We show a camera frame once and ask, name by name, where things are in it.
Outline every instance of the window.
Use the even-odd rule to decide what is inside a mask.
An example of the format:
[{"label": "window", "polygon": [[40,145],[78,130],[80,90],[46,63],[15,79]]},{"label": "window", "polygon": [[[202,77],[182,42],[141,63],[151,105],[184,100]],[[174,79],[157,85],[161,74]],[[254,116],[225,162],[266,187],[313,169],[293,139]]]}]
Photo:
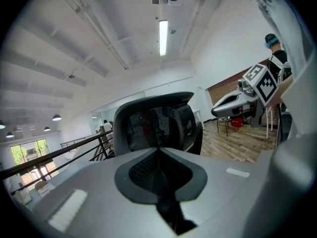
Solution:
[{"label": "window", "polygon": [[[13,156],[14,163],[17,166],[30,160],[34,160],[40,156],[46,155],[50,153],[50,150],[46,142],[46,139],[42,139],[21,145],[12,146],[11,153]],[[24,185],[27,185],[30,182],[40,178],[41,174],[46,175],[48,172],[56,168],[55,163],[52,159],[46,161],[45,163],[41,163],[41,165],[42,166],[39,169],[33,167],[27,171],[20,173]],[[57,174],[58,171],[55,171],[54,173],[45,176],[45,179],[49,180]],[[34,187],[35,184],[29,186],[28,190],[32,190],[34,189]]]}]

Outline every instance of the metal railing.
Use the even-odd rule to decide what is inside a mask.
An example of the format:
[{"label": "metal railing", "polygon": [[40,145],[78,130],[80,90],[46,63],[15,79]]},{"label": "metal railing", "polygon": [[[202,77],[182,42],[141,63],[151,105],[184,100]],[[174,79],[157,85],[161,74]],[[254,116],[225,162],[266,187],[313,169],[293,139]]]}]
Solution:
[{"label": "metal railing", "polygon": [[14,176],[16,174],[19,174],[21,172],[27,171],[28,169],[31,169],[31,168],[34,168],[34,167],[39,169],[41,164],[46,163],[47,161],[52,160],[53,158],[55,158],[57,156],[60,156],[60,155],[62,155],[64,153],[67,153],[67,152],[69,152],[69,151],[71,151],[71,150],[73,150],[75,148],[78,148],[78,147],[80,147],[82,145],[85,145],[85,144],[87,144],[89,142],[92,142],[92,141],[94,141],[96,139],[99,141],[99,145],[97,145],[97,146],[93,147],[92,149],[84,152],[83,154],[73,158],[72,160],[66,162],[65,164],[55,168],[54,170],[49,171],[45,175],[42,174],[42,172],[41,172],[40,173],[41,174],[40,178],[38,178],[38,179],[36,179],[36,180],[34,180],[34,181],[32,181],[32,182],[20,187],[19,189],[11,192],[11,195],[14,195],[16,191],[23,190],[24,188],[27,188],[27,187],[37,183],[40,180],[46,180],[46,178],[45,178],[46,176],[48,176],[48,175],[54,173],[55,171],[67,166],[68,164],[74,162],[75,160],[83,157],[84,155],[86,155],[87,153],[89,153],[89,152],[91,152],[91,151],[93,151],[95,149],[96,149],[96,151],[95,151],[94,157],[92,159],[90,159],[89,161],[94,161],[94,160],[96,160],[96,161],[99,160],[100,161],[100,160],[109,159],[109,158],[111,158],[110,155],[113,154],[114,151],[110,151],[109,154],[107,154],[106,150],[110,149],[110,147],[112,146],[111,143],[108,143],[110,140],[112,140],[112,138],[104,140],[104,141],[103,141],[103,138],[107,134],[110,134],[110,133],[112,133],[112,130],[104,132],[104,133],[101,133],[101,134],[97,134],[96,136],[92,136],[90,138],[84,139],[84,140],[82,140],[82,141],[80,141],[78,143],[72,144],[70,146],[67,146],[67,147],[62,148],[60,150],[57,150],[55,152],[46,154],[44,156],[41,156],[41,157],[36,158],[34,160],[31,160],[31,161],[28,161],[26,163],[20,164],[18,166],[12,167],[10,169],[3,170],[3,171],[0,172],[0,179],[4,180],[6,178],[9,178],[9,177]]},{"label": "metal railing", "polygon": [[[83,141],[83,140],[85,140],[87,137],[90,137],[90,136],[77,138],[77,139],[75,139],[75,140],[70,140],[70,141],[68,141],[68,142],[61,143],[60,146],[61,146],[62,148],[66,148],[67,146],[70,146],[70,145],[76,144],[76,143],[78,143],[78,142],[80,142],[80,141]],[[69,152],[76,152],[77,150],[78,150],[77,148],[74,148],[73,150],[71,150],[71,151],[69,151]]]}]

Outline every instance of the chair backrest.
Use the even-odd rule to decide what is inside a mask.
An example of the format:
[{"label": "chair backrest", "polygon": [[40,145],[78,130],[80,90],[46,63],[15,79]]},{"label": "chair backrest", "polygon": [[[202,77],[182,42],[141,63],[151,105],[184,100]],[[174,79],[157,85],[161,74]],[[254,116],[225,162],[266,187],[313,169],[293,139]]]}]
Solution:
[{"label": "chair backrest", "polygon": [[152,147],[187,150],[198,132],[194,114],[187,104],[191,92],[152,96],[122,105],[115,113],[113,146],[116,155]]}]

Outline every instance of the ceiling beam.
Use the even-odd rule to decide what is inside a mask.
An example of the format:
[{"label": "ceiling beam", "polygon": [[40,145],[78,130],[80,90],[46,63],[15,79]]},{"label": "ceiling beam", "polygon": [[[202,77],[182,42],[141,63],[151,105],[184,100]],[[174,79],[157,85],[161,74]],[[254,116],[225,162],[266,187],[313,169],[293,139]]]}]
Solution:
[{"label": "ceiling beam", "polygon": [[0,109],[16,109],[16,110],[24,110],[24,109],[32,109],[32,110],[42,110],[43,108],[49,110],[62,110],[64,108],[64,104],[62,103],[51,103],[47,106],[46,103],[20,103],[15,101],[2,101]]},{"label": "ceiling beam", "polygon": [[2,91],[11,91],[17,93],[25,93],[25,94],[39,94],[51,98],[63,98],[63,99],[72,99],[73,93],[65,92],[62,90],[57,90],[54,95],[53,89],[49,87],[32,87],[28,88],[26,84],[17,84],[17,83],[9,83],[2,82],[0,84],[0,90]]},{"label": "ceiling beam", "polygon": [[42,121],[52,121],[52,117],[50,118],[34,118],[34,117],[17,117],[17,116],[5,116],[4,124],[17,126],[17,125],[25,125],[25,124],[35,124]]},{"label": "ceiling beam", "polygon": [[[189,17],[188,27],[183,35],[180,45],[179,54],[181,57],[185,54],[187,49],[193,50],[193,48],[197,45],[204,29],[208,27],[213,13],[221,1],[222,0],[196,0],[191,16]],[[191,45],[189,46],[188,43],[192,40],[192,36],[194,36],[194,42],[191,42]]]},{"label": "ceiling beam", "polygon": [[60,114],[61,110],[47,109],[45,115],[41,116],[41,109],[26,108],[26,109],[11,109],[11,108],[0,108],[2,119],[9,121],[12,119],[34,119],[36,121],[50,119],[53,116]]},{"label": "ceiling beam", "polygon": [[118,34],[97,0],[71,1],[72,3],[76,2],[77,14],[86,24],[89,24],[111,55],[120,63],[123,69],[128,69],[133,63],[131,56],[122,43],[118,42]]},{"label": "ceiling beam", "polygon": [[106,75],[108,74],[109,69],[103,68],[95,62],[85,64],[85,57],[87,57],[89,54],[84,52],[80,47],[76,46],[67,36],[61,34],[60,31],[52,36],[54,26],[48,24],[44,20],[35,18],[30,14],[26,14],[24,15],[24,17],[17,20],[16,24],[22,27],[24,30],[35,35],[40,40],[48,43],[55,49],[64,53],[68,57],[72,58],[78,63],[81,63],[86,68],[94,71],[98,75],[106,77]]},{"label": "ceiling beam", "polygon": [[43,62],[40,62],[36,59],[18,54],[15,51],[9,51],[9,50],[3,51],[1,59],[2,61],[5,61],[7,63],[17,65],[19,67],[23,67],[38,73],[42,73],[59,80],[63,80],[65,82],[78,85],[78,86],[85,87],[87,84],[87,81],[84,79],[81,79],[79,77],[69,78],[68,77],[69,73],[66,73],[62,71],[61,69],[58,69],[48,64],[45,64]]}]

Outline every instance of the white wall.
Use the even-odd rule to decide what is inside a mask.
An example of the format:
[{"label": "white wall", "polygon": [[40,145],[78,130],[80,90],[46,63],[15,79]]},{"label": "white wall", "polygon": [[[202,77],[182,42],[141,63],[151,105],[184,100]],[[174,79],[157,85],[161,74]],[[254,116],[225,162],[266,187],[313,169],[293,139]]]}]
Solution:
[{"label": "white wall", "polygon": [[140,93],[136,93],[136,94],[133,94],[133,95],[130,95],[126,98],[123,98],[123,99],[120,99],[120,100],[117,100],[115,102],[112,102],[112,103],[109,103],[101,108],[98,109],[98,111],[101,112],[101,117],[102,117],[102,121],[103,120],[107,120],[107,121],[113,121],[114,119],[114,115],[115,115],[115,112],[117,111],[117,109],[127,103],[127,102],[130,102],[130,101],[134,101],[134,100],[138,100],[138,99],[141,99],[141,98],[144,98],[146,95],[143,92],[140,92]]},{"label": "white wall", "polygon": [[93,134],[96,133],[96,131],[100,130],[100,126],[104,125],[104,122],[102,120],[102,116],[100,113],[97,113],[98,115],[96,115],[96,113],[91,114],[91,117],[97,117],[97,118],[92,118],[93,124],[94,124],[94,131]]},{"label": "white wall", "polygon": [[78,138],[95,134],[95,128],[91,115],[81,115],[75,119],[61,124],[60,136],[62,142],[68,142]]},{"label": "white wall", "polygon": [[210,116],[210,119],[214,119],[215,116],[211,114],[211,109],[212,109],[213,105],[212,105],[212,101],[211,101],[211,97],[210,97],[210,94],[208,92],[208,89],[207,90],[201,89],[201,91],[202,91],[202,95],[204,96],[204,97],[202,97],[203,103],[209,112],[208,114]]},{"label": "white wall", "polygon": [[[23,140],[14,140],[11,142],[1,143],[0,144],[0,156],[1,156],[0,160],[2,161],[3,169],[9,169],[15,166],[11,149],[10,149],[11,146],[20,145],[20,144],[28,143],[35,140],[41,140],[41,139],[46,139],[50,152],[54,152],[61,149],[61,146],[60,146],[61,140],[60,140],[59,132],[54,132],[54,133],[41,135],[37,137],[31,137],[31,138],[23,139]],[[63,154],[56,158],[53,158],[53,161],[55,163],[55,166],[59,167],[69,160],[66,159]],[[59,172],[62,172],[66,168],[67,166],[60,169]],[[10,179],[10,182],[11,182],[10,191],[14,191],[20,188],[19,182],[22,182],[22,179],[20,175],[15,175]]]},{"label": "white wall", "polygon": [[101,118],[102,120],[107,120],[107,121],[113,121],[114,120],[114,115],[115,115],[115,112],[117,111],[119,107],[116,107],[116,108],[113,108],[113,109],[110,109],[108,111],[105,111],[105,112],[101,112]]},{"label": "white wall", "polygon": [[268,33],[254,0],[222,0],[191,55],[200,86],[207,89],[268,58]]},{"label": "white wall", "polygon": [[195,71],[189,60],[162,62],[124,71],[106,78],[102,85],[89,86],[85,92],[75,93],[73,100],[65,105],[62,122],[69,122],[146,89],[193,76]]}]

